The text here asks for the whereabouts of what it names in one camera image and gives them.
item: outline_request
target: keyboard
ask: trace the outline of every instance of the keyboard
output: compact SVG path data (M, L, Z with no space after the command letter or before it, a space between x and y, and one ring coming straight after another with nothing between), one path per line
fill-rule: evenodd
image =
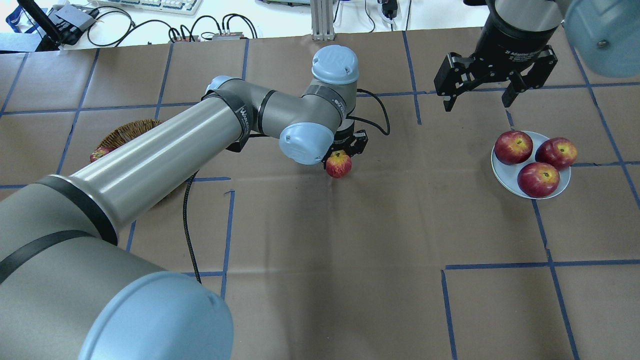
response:
M136 8L155 12L180 13L194 15L204 0L97 0L100 6L109 5L120 8Z

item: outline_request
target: white plate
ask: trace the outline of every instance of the white plate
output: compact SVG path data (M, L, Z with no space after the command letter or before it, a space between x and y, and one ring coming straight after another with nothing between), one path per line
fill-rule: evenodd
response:
M495 157L493 148L491 149L491 167L493 169L493 174L495 175L495 178L498 179L498 181L500 181L500 184L502 184L505 188L507 188L507 190L511 191L512 193L518 196L525 197L527 199L549 199L554 196L557 196L558 194L563 192L564 189L566 189L567 185L569 185L569 179L571 179L570 167L560 171L560 183L558 184L557 189L547 197L528 196L518 186L518 173L527 164L534 163L536 161L536 151L538 150L538 147L540 147L540 145L542 145L543 142L549 139L546 136L538 133L534 133L533 131L524 131L524 133L529 135L531 137L531 140L533 140L533 152L531 153L531 156L529 157L529 159L527 159L527 161L523 163L515 164L515 165L505 165L501 163L500 160L498 160L498 158Z

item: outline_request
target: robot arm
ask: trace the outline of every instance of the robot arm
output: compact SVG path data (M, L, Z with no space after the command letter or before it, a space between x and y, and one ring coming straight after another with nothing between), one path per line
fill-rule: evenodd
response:
M233 325L219 296L112 244L217 153L239 151L251 130L279 138L300 163L319 163L336 132L353 132L346 116L355 107L358 60L330 45L316 53L312 72L301 97L218 77L202 101L162 126L0 202L3 355L230 358Z
M489 17L476 50L449 53L434 84L451 111L459 95L483 83L510 81L505 107L543 86L558 59L547 42L564 19L567 37L589 68L609 77L640 72L640 3L636 0L465 0L486 4Z

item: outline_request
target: black cable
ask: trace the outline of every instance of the black cable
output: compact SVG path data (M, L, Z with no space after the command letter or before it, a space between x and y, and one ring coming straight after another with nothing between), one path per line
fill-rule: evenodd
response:
M404 27L405 31L409 30L409 18L411 17L411 3L412 2L413 2L413 0L409 0L409 11L407 11L407 13L406 13L406 26Z
M341 1L338 0L338 5L335 7L335 13L333 14L333 23L335 24L335 19L338 17L338 9L340 8Z
M372 33L376 29L376 22L373 21L373 19L371 18L371 15L369 15L369 11L367 10L367 0L364 1L364 12L367 14L367 17L369 18L369 20L371 20L371 22L373 23L373 29L369 31L370 33Z
M198 263L196 262L196 256L193 253L193 246L191 246L191 237L189 236L189 226L187 223L187 201L189 200L191 184L193 184L193 180L195 179L196 174L198 174L198 171L194 172L193 175L187 179L187 188L184 189L184 202L182 202L182 223L184 224L184 236L187 239L187 247L189 248L189 255L191 256L193 273L196 275L196 280L202 284L202 280L200 280L200 271L198 271Z
M231 19L233 19L234 17L239 17L240 19L243 19L244 22L247 24L247 26L249 27L249 30L251 30L251 36L253 38L257 38L258 37L258 31L255 29L255 26L253 25L253 22L251 20L249 20L249 18L247 18L244 15L240 15L238 13L228 13L226 14L223 18L222 18L222 30L225 29L225 19L227 20L227 25L226 25L226 29L227 31L230 30L229 27L229 22L231 21Z
M162 21L162 20L155 20L155 19L153 19L153 20L147 20L147 21L145 21L145 22L141 23L140 25L136 26L135 28L133 28L133 29L131 29L131 30L127 31L127 33L126 33L126 34L125 34L125 35L120 39L120 41L118 41L118 42L116 43L115 47L118 47L118 45L122 44L122 42L124 41L124 39L125 39L125 38L127 38L127 37L132 33L132 32L136 31L136 29L138 29L138 28L142 27L142 25L146 25L146 24L149 24L149 23L151 23L151 22L160 22L160 23L162 23L162 24L164 24L164 25L167 25L170 29L172 28L172 26L171 26L171 25L167 24L165 21Z
M190 33L193 34L193 30L196 28L196 24L198 24L198 22L202 19L211 19L216 23L216 27L218 28L218 34L222 34L222 29L220 28L220 23L216 20L215 17L210 16L210 15L203 15L199 18L196 19L196 21L194 21L193 25L191 25L191 29L189 30Z
M196 40L196 39L193 38L193 34L189 30L189 28L187 28L185 25L180 25L180 33L182 34L182 39L183 40L187 40L186 36L184 34L184 30L186 30L187 33L189 34L189 41L195 41Z
M103 17L105 17L107 15L110 15L112 13L118 13L118 14L123 15L123 16L125 16L125 17L127 17L129 19L129 25L127 27L127 30L125 31L125 34L136 27L136 23L131 18L131 15L129 15L129 13L127 13L125 10L122 10L121 8L117 8L115 6L99 6L96 9L98 9L98 11L99 11L100 9L106 9L106 8L110 8L110 9L114 9L114 10L110 10L110 11L108 11L106 13L101 13L99 16L97 16L95 18L96 22L91 24L91 26L89 26L89 28L86 30L86 38L94 46L99 46L99 47L111 46L111 45L117 43L118 41L122 40L124 38L124 36L125 36L125 35L122 35L120 38L118 38L115 41L110 42L108 44L96 44L95 42L93 42L93 40L91 39L91 29L98 23L97 22L98 20L100 20L101 18L103 18Z
M216 34L215 34L215 33L212 33L211 31L205 31L205 32L203 32L203 33L201 33L201 34L200 34L200 38L202 38L202 39L204 39L204 40L213 40L213 37L214 37L215 35L216 35Z
M347 116L347 119L357 120L357 121L360 121L360 122L364 122L365 124L369 124L371 126L374 126L376 129L380 130L380 132L383 135L388 136L391 133L391 124L389 124L389 115L387 113L387 109L385 108L385 105L382 103L382 100L380 100L380 98L376 94L374 94L374 93L372 93L370 91L367 91L367 90L357 89L357 92L360 92L360 93L363 93L363 94L367 94L367 95L373 97L378 102L378 104L380 104L380 107L382 108L382 112L385 115L385 122L387 122L387 130L385 131L380 125L376 124L375 122L367 120L367 119L363 119L361 117L356 117L356 116L351 116L350 115L350 116Z

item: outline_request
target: red apple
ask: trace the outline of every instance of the red apple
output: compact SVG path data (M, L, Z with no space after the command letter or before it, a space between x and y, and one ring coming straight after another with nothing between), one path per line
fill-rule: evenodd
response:
M536 161L548 163L562 171L575 163L578 157L578 149L565 138L549 139L538 147L536 151Z
M329 176L340 179L351 171L351 158L344 150L331 153L326 160L326 172Z
M551 195L560 183L560 173L547 163L531 163L518 173L518 186L531 197Z
M94 162L96 160L98 160L99 158L105 156L106 154L109 154L111 151L114 151L115 149L112 147L104 147L104 146L100 146L98 149L96 149L91 156L89 157L89 161L90 162Z
M522 131L507 131L498 137L493 152L505 165L523 163L533 152L533 141Z

